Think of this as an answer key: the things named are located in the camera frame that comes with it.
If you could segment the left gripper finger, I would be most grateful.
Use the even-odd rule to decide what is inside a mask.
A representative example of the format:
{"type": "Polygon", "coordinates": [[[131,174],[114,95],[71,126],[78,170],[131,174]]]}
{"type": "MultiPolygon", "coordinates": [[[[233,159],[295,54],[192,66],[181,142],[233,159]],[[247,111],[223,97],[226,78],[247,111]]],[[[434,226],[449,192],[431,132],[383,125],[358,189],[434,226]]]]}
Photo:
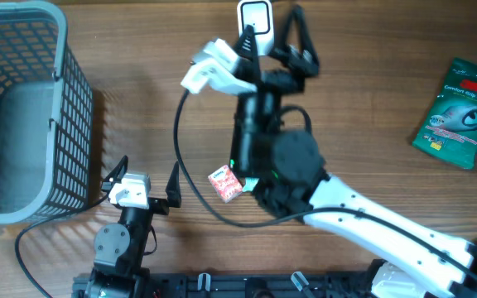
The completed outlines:
{"type": "Polygon", "coordinates": [[[106,175],[101,183],[101,191],[109,193],[112,188],[120,183],[128,170],[128,157],[123,156],[119,163],[106,175]]]}
{"type": "Polygon", "coordinates": [[[181,207],[180,165],[176,161],[166,184],[166,200],[170,208],[181,207]]]}

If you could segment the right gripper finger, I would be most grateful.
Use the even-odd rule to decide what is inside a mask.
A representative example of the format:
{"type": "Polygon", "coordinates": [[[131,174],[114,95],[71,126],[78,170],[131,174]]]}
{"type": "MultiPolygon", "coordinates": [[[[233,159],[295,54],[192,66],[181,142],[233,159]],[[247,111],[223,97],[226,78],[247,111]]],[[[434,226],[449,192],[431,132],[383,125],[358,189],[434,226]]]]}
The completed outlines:
{"type": "Polygon", "coordinates": [[[233,50],[239,56],[234,74],[244,81],[260,81],[261,70],[258,58],[258,46],[252,25],[247,25],[235,42],[233,50]]]}
{"type": "Polygon", "coordinates": [[[318,55],[308,31],[304,10],[300,5],[295,4],[291,8],[278,30],[269,52],[270,57],[278,60],[288,69],[319,68],[318,55]],[[298,49],[287,42],[292,25],[296,26],[298,49]]]}

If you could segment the orange red snack packet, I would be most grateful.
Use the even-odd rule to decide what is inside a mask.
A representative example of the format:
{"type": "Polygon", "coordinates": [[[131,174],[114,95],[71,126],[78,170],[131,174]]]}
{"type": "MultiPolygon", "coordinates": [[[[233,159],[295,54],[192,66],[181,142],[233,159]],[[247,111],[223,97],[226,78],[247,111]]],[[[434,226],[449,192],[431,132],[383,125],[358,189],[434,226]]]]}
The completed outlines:
{"type": "Polygon", "coordinates": [[[241,182],[231,171],[228,165],[223,165],[208,175],[208,180],[213,186],[217,195],[225,203],[230,202],[232,199],[243,193],[243,186],[241,182]]]}

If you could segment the green 3M gloves package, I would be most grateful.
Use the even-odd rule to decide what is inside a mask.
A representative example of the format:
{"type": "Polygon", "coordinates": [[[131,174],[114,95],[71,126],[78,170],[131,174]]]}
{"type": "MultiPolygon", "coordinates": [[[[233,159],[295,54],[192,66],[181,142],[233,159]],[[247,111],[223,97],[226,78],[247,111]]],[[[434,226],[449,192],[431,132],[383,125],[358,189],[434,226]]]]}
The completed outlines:
{"type": "Polygon", "coordinates": [[[455,58],[412,145],[460,168],[475,167],[477,65],[455,58]]]}

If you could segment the mint green wipes packet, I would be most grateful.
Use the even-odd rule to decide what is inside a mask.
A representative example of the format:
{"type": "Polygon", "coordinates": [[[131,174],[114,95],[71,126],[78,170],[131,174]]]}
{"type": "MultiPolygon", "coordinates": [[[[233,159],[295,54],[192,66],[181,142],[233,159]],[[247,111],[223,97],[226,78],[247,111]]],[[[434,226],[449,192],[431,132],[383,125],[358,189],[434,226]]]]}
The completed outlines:
{"type": "Polygon", "coordinates": [[[259,182],[259,178],[247,177],[244,179],[244,184],[242,191],[245,192],[252,192],[256,187],[257,183],[259,182]]]}

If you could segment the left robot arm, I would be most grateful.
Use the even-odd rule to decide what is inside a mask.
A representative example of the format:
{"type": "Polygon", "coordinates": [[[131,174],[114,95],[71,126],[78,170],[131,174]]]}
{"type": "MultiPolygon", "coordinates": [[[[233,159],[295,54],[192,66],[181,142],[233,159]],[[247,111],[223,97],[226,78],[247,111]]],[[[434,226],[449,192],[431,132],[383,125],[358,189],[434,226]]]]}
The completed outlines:
{"type": "Polygon", "coordinates": [[[142,266],[149,237],[155,237],[152,219],[167,216],[181,207],[179,163],[172,168],[166,184],[166,198],[150,196],[151,180],[145,173],[128,171],[123,156],[103,179],[101,190],[114,207],[121,210],[116,223],[104,225],[94,239],[94,265],[89,276],[74,279],[73,297],[160,297],[161,285],[142,266]]]}

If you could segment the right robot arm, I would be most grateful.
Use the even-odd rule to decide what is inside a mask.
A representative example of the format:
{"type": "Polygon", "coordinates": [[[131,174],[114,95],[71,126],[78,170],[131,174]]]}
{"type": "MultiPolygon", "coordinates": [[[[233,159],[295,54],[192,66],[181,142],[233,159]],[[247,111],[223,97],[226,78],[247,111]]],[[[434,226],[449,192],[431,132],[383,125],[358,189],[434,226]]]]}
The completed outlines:
{"type": "Polygon", "coordinates": [[[237,176],[257,180],[259,205],[276,223],[299,219],[379,256],[373,296],[477,297],[477,238],[426,228],[329,174],[309,118],[301,129],[282,128],[292,111],[282,97],[301,93],[319,70],[302,8],[293,7],[279,31],[270,2],[242,1],[237,14],[235,74],[253,89],[238,97],[229,164],[237,176]]]}

